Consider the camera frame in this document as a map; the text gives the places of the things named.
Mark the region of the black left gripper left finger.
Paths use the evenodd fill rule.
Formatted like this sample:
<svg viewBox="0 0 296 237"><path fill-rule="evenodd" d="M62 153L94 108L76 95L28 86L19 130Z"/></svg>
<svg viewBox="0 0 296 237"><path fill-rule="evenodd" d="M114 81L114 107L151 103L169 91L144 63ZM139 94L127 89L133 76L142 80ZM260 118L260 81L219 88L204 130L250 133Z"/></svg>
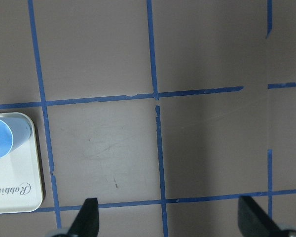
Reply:
<svg viewBox="0 0 296 237"><path fill-rule="evenodd" d="M68 237L97 237L99 233L97 198L87 198L66 235Z"/></svg>

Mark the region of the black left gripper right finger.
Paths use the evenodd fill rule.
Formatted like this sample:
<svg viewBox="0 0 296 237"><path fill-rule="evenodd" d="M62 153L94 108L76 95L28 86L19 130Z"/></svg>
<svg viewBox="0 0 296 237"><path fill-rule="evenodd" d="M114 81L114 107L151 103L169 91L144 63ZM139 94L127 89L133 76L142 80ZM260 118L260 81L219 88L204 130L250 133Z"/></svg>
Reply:
<svg viewBox="0 0 296 237"><path fill-rule="evenodd" d="M280 229L251 196L238 199L238 228L243 237L295 236L295 230Z"/></svg>

